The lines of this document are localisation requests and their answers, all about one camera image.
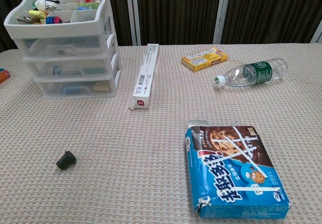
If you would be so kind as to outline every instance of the red label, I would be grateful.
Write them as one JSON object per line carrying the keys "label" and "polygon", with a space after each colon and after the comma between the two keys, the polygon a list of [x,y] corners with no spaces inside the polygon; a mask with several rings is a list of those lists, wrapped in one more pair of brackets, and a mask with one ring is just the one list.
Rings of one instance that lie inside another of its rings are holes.
{"label": "red label", "polygon": [[137,104],[138,104],[139,106],[144,106],[144,101],[142,101],[142,100],[137,100]]}

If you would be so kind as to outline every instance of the plastic water bottle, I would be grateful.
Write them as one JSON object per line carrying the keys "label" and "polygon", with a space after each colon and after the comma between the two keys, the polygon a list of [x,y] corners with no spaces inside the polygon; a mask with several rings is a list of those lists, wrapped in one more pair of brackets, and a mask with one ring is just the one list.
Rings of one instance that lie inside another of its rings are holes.
{"label": "plastic water bottle", "polygon": [[246,87],[268,82],[286,76],[288,66],[285,60],[274,58],[252,64],[243,64],[231,69],[223,76],[216,76],[215,85],[223,87]]}

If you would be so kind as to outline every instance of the cookie image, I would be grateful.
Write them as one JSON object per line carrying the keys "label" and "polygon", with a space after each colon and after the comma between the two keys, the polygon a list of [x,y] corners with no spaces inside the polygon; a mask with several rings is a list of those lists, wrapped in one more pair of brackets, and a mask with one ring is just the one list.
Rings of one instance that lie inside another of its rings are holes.
{"label": "cookie image", "polygon": [[[236,147],[234,145],[232,145],[230,142],[228,141],[216,141],[216,140],[226,140],[226,137],[229,137],[230,139],[237,139],[238,135],[236,136],[236,134],[230,133],[228,131],[222,130],[222,131],[218,131],[218,132],[211,132],[209,134],[210,140],[212,142],[212,144],[221,152],[225,153],[226,155],[233,155],[238,153],[238,149],[236,149]],[[243,145],[242,142],[235,142],[236,145],[244,150],[245,147]]]}
{"label": "cookie image", "polygon": [[258,184],[263,184],[265,182],[264,175],[259,171],[253,171],[251,173],[251,179]]}

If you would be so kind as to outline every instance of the white cardboard box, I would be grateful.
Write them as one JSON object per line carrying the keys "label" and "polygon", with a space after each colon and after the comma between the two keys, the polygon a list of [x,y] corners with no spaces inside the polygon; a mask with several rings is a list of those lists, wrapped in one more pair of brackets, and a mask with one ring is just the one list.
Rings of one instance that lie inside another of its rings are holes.
{"label": "white cardboard box", "polygon": [[158,44],[148,44],[129,108],[148,109],[155,65],[158,59]]}

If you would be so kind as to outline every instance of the barcode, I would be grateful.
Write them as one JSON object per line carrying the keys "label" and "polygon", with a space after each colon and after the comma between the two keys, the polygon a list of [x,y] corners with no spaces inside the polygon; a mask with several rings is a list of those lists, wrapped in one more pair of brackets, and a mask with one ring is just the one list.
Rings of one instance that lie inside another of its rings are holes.
{"label": "barcode", "polygon": [[140,78],[139,78],[139,85],[143,85],[143,81],[144,81],[144,78],[145,78],[145,75],[140,75]]}
{"label": "barcode", "polygon": [[204,62],[207,62],[207,60],[203,57],[191,60],[191,63],[193,63],[194,65],[198,65]]}

